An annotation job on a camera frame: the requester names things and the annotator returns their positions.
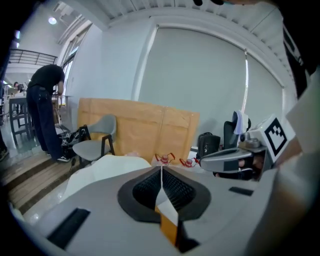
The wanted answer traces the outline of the person's right hand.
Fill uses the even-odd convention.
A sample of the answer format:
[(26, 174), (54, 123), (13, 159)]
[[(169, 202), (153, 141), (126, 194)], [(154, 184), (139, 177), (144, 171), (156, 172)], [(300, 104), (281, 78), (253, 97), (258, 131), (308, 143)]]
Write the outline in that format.
[(262, 174), (265, 155), (263, 153), (254, 154), (252, 157), (240, 159), (238, 167), (240, 168), (239, 177), (245, 181), (258, 181)]

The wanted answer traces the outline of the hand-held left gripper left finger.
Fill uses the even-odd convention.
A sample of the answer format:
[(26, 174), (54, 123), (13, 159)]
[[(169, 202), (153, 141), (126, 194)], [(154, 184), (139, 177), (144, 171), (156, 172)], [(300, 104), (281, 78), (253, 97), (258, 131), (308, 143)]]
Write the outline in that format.
[(65, 245), (71, 256), (178, 256), (160, 229), (160, 214), (136, 201), (133, 189), (156, 173), (154, 167), (95, 181), (49, 210), (38, 222), (45, 238), (76, 210), (88, 215)]

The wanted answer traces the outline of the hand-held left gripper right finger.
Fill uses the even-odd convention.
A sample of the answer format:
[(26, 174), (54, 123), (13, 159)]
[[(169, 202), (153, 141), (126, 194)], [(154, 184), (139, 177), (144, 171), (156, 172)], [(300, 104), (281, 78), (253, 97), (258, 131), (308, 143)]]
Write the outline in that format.
[(250, 192), (258, 182), (215, 177), (178, 167), (165, 166), (163, 176), (175, 176), (194, 188), (194, 198), (178, 211), (179, 220), (189, 239), (198, 246), (187, 256), (243, 256), (256, 222), (245, 221), (250, 195), (231, 191), (240, 188)]

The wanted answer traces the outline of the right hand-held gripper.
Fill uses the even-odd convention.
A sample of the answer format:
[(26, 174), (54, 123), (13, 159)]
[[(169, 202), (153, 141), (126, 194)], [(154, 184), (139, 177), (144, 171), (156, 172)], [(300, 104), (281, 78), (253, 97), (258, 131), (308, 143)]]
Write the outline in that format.
[(275, 167), (289, 140), (278, 118), (272, 114), (239, 137), (238, 147), (203, 156), (202, 169), (214, 173), (236, 173), (240, 179), (239, 160), (264, 154), (262, 174)]

